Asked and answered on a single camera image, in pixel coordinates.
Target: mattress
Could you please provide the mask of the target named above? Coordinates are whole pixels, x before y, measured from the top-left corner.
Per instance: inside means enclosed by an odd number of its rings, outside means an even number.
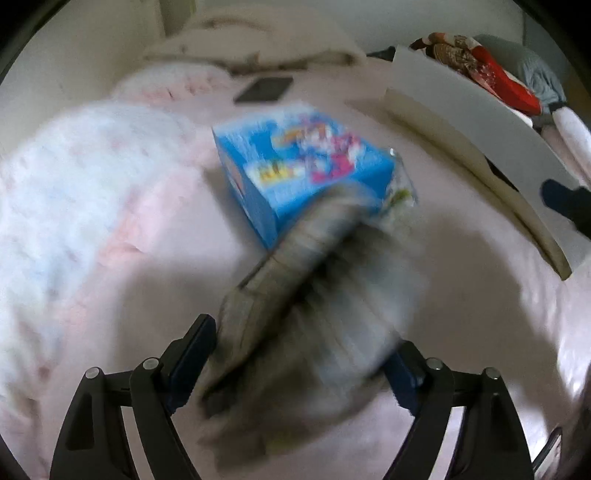
[[[390,64],[324,66],[295,72],[283,103],[303,100],[402,157],[429,220],[424,266],[426,301],[403,337],[425,357],[451,369],[499,369],[524,426],[532,457],[565,421],[591,362],[591,265],[561,281],[532,237],[488,189],[426,140],[395,123],[380,99]],[[166,107],[191,118],[203,136],[200,189],[166,227],[159,243],[133,262],[112,268],[87,303],[87,321],[70,332],[63,358],[41,402],[43,455],[50,461],[61,422],[84,374],[134,368],[181,337],[199,313],[215,316],[223,295],[264,250],[220,169],[209,126],[260,110],[229,90]],[[461,419],[455,409],[432,479],[444,478]],[[142,479],[152,478],[129,409],[132,453]],[[220,478],[213,454],[200,445],[197,403],[173,416],[178,434],[204,479]],[[382,478],[412,423],[390,393],[354,419],[296,452],[233,476],[241,479]]]

